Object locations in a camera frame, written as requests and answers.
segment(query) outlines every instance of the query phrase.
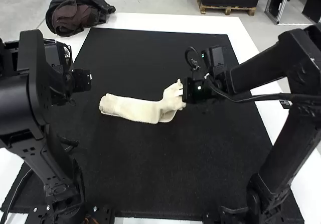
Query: black rubber mat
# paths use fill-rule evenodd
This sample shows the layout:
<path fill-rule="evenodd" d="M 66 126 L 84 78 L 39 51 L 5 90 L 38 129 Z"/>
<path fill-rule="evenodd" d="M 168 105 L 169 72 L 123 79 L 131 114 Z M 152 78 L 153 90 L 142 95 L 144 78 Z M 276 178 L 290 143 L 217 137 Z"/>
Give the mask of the black rubber mat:
<path fill-rule="evenodd" d="M 182 219 L 200 219 L 208 210 L 217 214 L 219 205 L 246 205 L 247 182 L 272 147 L 254 103 L 188 105 L 170 123 L 157 125 L 98 109 L 107 92 L 160 100 L 166 87 L 190 74 L 185 49 L 212 45 L 225 46 L 229 66 L 238 64 L 226 35 L 90 30 L 75 67 L 90 68 L 92 90 L 75 94 L 75 107 L 54 107 L 52 119 L 61 135 L 80 141 L 73 156 L 89 202 L 109 203 L 119 216 Z M 38 204 L 44 204 L 44 195 L 33 175 L 13 211 L 28 212 Z M 292 195 L 284 210 L 284 218 L 301 219 Z"/>

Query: cloth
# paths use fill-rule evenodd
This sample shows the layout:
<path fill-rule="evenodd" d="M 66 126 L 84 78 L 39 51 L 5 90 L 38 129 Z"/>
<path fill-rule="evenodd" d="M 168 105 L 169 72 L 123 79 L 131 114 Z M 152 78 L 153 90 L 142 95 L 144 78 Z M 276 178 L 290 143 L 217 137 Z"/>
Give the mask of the cloth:
<path fill-rule="evenodd" d="M 122 117 L 136 122 L 157 124 L 170 122 L 177 110 L 182 110 L 186 103 L 182 102 L 183 85 L 180 79 L 166 88 L 160 101 L 115 96 L 106 94 L 101 98 L 99 110 L 102 114 Z"/>
<path fill-rule="evenodd" d="M 105 0 L 52 0 L 46 24 L 51 32 L 69 37 L 85 27 L 106 23 L 107 15 L 115 11 Z"/>

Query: wooden pallet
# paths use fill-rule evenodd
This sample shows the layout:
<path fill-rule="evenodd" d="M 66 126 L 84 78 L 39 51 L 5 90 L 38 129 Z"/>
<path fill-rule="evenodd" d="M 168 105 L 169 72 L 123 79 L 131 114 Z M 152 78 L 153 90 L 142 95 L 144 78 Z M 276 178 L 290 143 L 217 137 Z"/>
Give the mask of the wooden pallet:
<path fill-rule="evenodd" d="M 201 1 L 201 0 L 196 0 L 196 1 L 197 1 L 197 4 L 199 5 L 201 14 L 205 14 L 205 13 L 206 13 L 206 9 L 224 9 L 226 15 L 229 15 L 229 14 L 231 13 L 231 10 L 244 10 L 244 11 L 248 11 L 248 14 L 249 14 L 250 16 L 254 16 L 255 10 L 256 10 L 256 7 L 247 8 L 247 7 L 215 7 L 215 6 L 206 6 L 206 5 L 202 4 L 202 1 Z"/>

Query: metal bracket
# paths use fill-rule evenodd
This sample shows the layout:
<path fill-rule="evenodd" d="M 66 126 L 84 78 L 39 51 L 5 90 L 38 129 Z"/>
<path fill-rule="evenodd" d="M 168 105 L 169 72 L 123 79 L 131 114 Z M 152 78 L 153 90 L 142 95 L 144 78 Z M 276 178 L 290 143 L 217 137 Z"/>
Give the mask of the metal bracket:
<path fill-rule="evenodd" d="M 89 223 L 94 223 L 90 219 L 94 219 L 99 224 L 114 224 L 115 211 L 109 205 L 89 205 L 86 207 L 86 216 L 89 219 Z M 56 220 L 53 222 L 50 209 L 46 205 L 36 206 L 30 210 L 26 220 L 26 224 L 65 224 L 62 221 Z"/>

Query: metal frame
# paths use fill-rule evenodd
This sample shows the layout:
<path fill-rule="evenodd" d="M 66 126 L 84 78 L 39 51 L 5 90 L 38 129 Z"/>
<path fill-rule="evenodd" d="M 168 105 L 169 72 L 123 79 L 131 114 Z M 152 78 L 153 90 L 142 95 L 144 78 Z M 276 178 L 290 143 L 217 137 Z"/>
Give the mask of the metal frame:
<path fill-rule="evenodd" d="M 282 3 L 280 4 L 280 7 L 279 7 L 279 13 L 277 14 L 277 17 L 274 17 L 274 16 L 270 13 L 270 11 L 269 11 L 271 1 L 272 1 L 272 0 L 268 0 L 268 2 L 267 2 L 267 4 L 266 4 L 266 8 L 265 8 L 265 13 L 267 14 L 267 16 L 268 16 L 276 25 L 279 25 L 287 0 L 282 0 Z"/>

